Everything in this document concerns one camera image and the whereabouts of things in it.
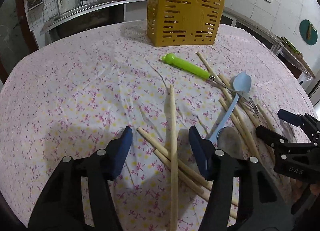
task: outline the green round cutting board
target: green round cutting board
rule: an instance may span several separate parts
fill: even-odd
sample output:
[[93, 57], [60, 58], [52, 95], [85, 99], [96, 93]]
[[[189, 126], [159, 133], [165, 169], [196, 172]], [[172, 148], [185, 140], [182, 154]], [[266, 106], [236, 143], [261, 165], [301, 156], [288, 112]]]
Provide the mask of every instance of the green round cutting board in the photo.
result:
[[310, 21], [309, 20], [303, 20], [301, 23], [300, 23], [300, 35], [301, 37], [303, 38], [303, 40], [309, 44], [309, 45], [315, 45], [317, 40], [318, 40], [318, 33], [317, 31], [315, 31], [313, 28], [311, 28], [311, 35], [310, 35], [310, 39], [307, 40], [307, 31], [308, 31], [308, 28], [309, 28], [309, 24], [310, 24]]

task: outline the silver screw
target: silver screw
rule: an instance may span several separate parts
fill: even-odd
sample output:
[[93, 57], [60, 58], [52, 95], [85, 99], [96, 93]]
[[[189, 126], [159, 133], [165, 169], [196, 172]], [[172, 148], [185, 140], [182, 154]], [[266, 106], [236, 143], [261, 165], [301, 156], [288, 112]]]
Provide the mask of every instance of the silver screw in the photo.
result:
[[254, 157], [254, 156], [251, 156], [249, 160], [252, 163], [257, 163], [258, 162], [258, 159], [256, 157]]
[[97, 155], [99, 155], [99, 156], [103, 156], [105, 154], [106, 154], [106, 150], [105, 149], [100, 149], [100, 150], [97, 151]]
[[217, 156], [223, 156], [223, 155], [224, 155], [224, 151], [222, 151], [222, 150], [216, 150], [214, 153], [215, 153]]
[[63, 162], [70, 162], [71, 161], [71, 157], [70, 156], [64, 156], [62, 161]]

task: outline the floral tablecloth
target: floral tablecloth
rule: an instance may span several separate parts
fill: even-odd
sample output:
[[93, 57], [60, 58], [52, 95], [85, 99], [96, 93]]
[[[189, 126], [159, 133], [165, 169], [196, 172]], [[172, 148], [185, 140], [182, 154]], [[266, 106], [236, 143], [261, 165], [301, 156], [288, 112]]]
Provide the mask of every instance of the floral tablecloth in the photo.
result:
[[[273, 118], [278, 133], [290, 141], [308, 141], [304, 133], [280, 122], [280, 108], [315, 115], [313, 106], [290, 71], [259, 41], [242, 29], [220, 25], [213, 46], [154, 48], [146, 21], [82, 32], [54, 42], [25, 57], [13, 69], [0, 94], [0, 191], [27, 225], [41, 190], [65, 155], [87, 157], [133, 128], [133, 143], [121, 175], [110, 182], [124, 230], [165, 230], [170, 220], [170, 171], [137, 132], [143, 127], [169, 146], [168, 88], [176, 90], [179, 158], [197, 170], [188, 129], [205, 137], [224, 114], [221, 91], [190, 73], [163, 64], [169, 52], [204, 68], [202, 52], [216, 73], [228, 78], [246, 71], [251, 96]], [[254, 126], [244, 115], [251, 132]], [[265, 145], [257, 141], [262, 160], [285, 199]], [[234, 192], [238, 193], [235, 182]], [[86, 180], [85, 218], [93, 224]], [[184, 183], [179, 186], [179, 229], [198, 230], [206, 202]]]

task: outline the fork with green handle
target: fork with green handle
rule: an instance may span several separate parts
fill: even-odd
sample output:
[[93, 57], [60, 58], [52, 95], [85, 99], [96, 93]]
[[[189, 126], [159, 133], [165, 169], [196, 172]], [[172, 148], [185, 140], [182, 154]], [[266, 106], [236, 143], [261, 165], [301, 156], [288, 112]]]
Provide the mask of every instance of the fork with green handle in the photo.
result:
[[173, 53], [169, 53], [166, 56], [163, 56], [161, 59], [164, 63], [178, 67], [178, 68], [183, 69], [185, 71], [188, 71], [188, 72], [190, 72], [200, 78], [205, 79], [208, 82], [214, 82], [214, 83], [216, 83], [226, 89], [229, 89], [231, 92], [238, 94], [240, 97], [242, 97], [244, 100], [246, 100], [252, 106], [253, 110], [255, 111], [255, 113], [258, 116], [258, 114], [259, 114], [258, 109], [257, 109], [253, 99], [246, 92], [235, 91], [234, 89], [229, 88], [225, 84], [219, 82], [218, 80], [215, 80], [215, 77], [213, 75], [211, 75], [208, 71], [203, 70], [202, 68], [200, 68], [196, 65], [193, 65], [192, 63], [190, 63], [184, 59], [178, 58]]

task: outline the blue spoon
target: blue spoon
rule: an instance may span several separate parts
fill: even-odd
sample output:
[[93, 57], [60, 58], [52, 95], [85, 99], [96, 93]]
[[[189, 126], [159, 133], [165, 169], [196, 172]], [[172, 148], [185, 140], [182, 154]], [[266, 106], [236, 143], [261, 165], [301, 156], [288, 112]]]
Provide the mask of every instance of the blue spoon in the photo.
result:
[[[233, 89], [235, 91], [244, 91], [246, 93], [249, 93], [250, 88], [251, 88], [251, 77], [246, 72], [242, 71], [239, 75], [236, 76], [235, 80], [233, 81]], [[223, 126], [225, 125], [225, 123], [228, 121], [228, 119], [229, 119], [233, 109], [235, 108], [238, 100], [239, 100], [239, 95], [236, 94], [228, 111], [226, 112], [226, 114], [222, 118], [221, 122], [219, 123], [219, 125], [217, 126], [217, 128], [215, 129], [213, 134], [209, 137], [209, 140], [212, 143], [217, 142], [218, 134], [219, 134], [220, 130], [223, 128]]]

